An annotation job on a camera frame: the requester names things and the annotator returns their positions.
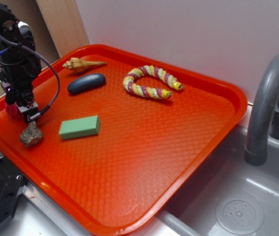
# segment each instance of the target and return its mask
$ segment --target gray sink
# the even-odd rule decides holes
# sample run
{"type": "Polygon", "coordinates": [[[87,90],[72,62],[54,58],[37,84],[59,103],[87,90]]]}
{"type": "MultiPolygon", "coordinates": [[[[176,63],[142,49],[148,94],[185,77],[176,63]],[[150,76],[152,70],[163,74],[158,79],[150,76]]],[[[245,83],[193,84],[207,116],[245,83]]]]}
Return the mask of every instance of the gray sink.
{"type": "Polygon", "coordinates": [[[180,235],[279,236],[279,141],[270,138],[267,162],[252,166],[246,134],[237,126],[158,217],[180,235]]]}

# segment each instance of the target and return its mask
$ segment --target red plastic tray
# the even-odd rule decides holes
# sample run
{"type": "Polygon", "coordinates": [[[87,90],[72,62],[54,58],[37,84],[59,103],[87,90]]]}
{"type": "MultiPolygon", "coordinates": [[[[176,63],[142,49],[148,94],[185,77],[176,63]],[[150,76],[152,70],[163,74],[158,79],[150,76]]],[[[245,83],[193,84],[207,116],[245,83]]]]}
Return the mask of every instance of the red plastic tray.
{"type": "MultiPolygon", "coordinates": [[[[95,235],[123,235],[149,222],[247,109],[234,85],[104,45],[79,48],[53,66],[61,93],[37,123],[44,141],[24,147],[19,135],[27,124],[10,119],[1,98],[0,151],[95,235]],[[71,57],[107,62],[84,73],[102,73],[106,84],[70,95],[67,85],[84,75],[63,69],[71,57]],[[146,64],[174,75],[184,89],[162,101],[128,93],[124,76],[146,64]],[[60,138],[62,121],[94,115],[101,121],[99,135],[60,138]]],[[[169,89],[152,77],[136,83],[169,89]]],[[[45,69],[34,85],[41,110],[55,94],[56,79],[45,69]]]]}

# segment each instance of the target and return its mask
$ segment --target pink and yellow rope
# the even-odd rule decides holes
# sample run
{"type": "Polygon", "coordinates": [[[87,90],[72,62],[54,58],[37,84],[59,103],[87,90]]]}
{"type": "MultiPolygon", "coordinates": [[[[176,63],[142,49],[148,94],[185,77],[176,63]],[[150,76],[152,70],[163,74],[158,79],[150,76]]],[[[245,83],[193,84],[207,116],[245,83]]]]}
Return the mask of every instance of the pink and yellow rope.
{"type": "Polygon", "coordinates": [[[170,88],[180,91],[183,89],[183,84],[177,81],[177,79],[167,73],[162,68],[154,66],[141,66],[131,70],[123,80],[124,88],[131,94],[135,94],[141,97],[153,98],[153,99],[164,99],[171,97],[171,91],[159,88],[150,88],[146,86],[139,86],[134,83],[135,79],[143,76],[152,76],[159,78],[162,82],[168,85],[170,88]]]}

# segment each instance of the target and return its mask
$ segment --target black cable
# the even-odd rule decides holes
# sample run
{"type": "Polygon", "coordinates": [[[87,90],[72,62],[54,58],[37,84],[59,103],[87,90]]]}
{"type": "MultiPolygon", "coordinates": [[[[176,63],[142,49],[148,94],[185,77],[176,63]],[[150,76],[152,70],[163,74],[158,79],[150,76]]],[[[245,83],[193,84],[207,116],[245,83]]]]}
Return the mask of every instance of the black cable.
{"type": "Polygon", "coordinates": [[[33,55],[37,56],[38,58],[40,58],[51,70],[52,72],[54,73],[54,75],[56,76],[56,81],[57,81],[57,91],[56,91],[56,94],[54,95],[54,97],[52,98],[52,100],[50,101],[50,103],[42,110],[39,112],[39,115],[38,114],[35,114],[33,117],[33,119],[31,120],[35,120],[36,118],[38,118],[39,116],[43,115],[44,113],[46,113],[46,111],[51,107],[51,105],[54,103],[54,101],[56,100],[56,98],[58,97],[59,93],[60,93],[60,90],[61,90],[61,84],[60,84],[60,77],[59,75],[57,74],[56,70],[52,67],[52,65],[42,56],[40,55],[39,53],[37,53],[36,51],[22,45],[21,43],[15,43],[15,42],[12,42],[12,41],[9,41],[7,40],[6,38],[4,38],[2,35],[0,35],[0,40],[10,46],[14,46],[14,47],[19,47],[19,48],[22,48],[24,49],[25,51],[27,52],[30,52],[32,53],[33,55]]]}

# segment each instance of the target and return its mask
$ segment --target conch shell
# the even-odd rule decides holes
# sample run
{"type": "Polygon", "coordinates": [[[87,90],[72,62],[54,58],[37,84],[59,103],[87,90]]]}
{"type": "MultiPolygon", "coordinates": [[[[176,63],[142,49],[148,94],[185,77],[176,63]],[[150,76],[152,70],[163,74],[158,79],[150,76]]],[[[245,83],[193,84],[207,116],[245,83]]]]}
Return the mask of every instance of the conch shell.
{"type": "Polygon", "coordinates": [[[107,63],[101,61],[88,61],[79,58],[71,58],[70,60],[65,62],[65,64],[63,64],[63,67],[69,70],[74,70],[77,73],[82,73],[103,65],[107,65],[107,63]]]}

